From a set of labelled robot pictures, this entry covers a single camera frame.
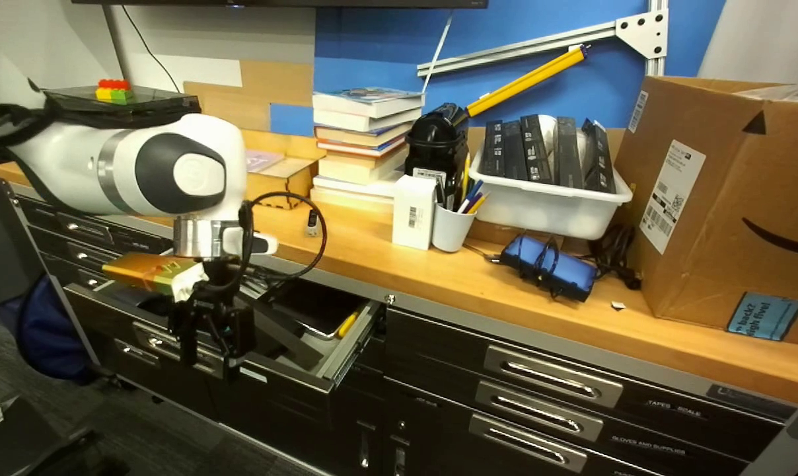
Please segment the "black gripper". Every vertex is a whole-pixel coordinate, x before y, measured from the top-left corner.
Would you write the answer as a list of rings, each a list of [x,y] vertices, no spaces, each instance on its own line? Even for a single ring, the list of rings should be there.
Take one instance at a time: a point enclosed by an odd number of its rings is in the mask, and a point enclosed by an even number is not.
[[[221,351],[221,376],[241,378],[241,357],[254,346],[254,312],[235,304],[245,264],[241,260],[192,263],[175,276],[170,325],[179,363],[199,363],[199,332],[206,328]]]

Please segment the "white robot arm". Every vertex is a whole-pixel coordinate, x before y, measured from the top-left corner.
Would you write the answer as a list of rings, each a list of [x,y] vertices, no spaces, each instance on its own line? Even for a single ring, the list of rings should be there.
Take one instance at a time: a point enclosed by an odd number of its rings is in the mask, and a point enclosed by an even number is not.
[[[56,123],[10,148],[38,194],[75,211],[175,216],[175,254],[204,264],[204,279],[176,298],[211,325],[229,365],[252,341],[224,341],[220,324],[252,260],[254,226],[245,205],[245,146],[235,125],[186,115],[158,127],[110,127]]]

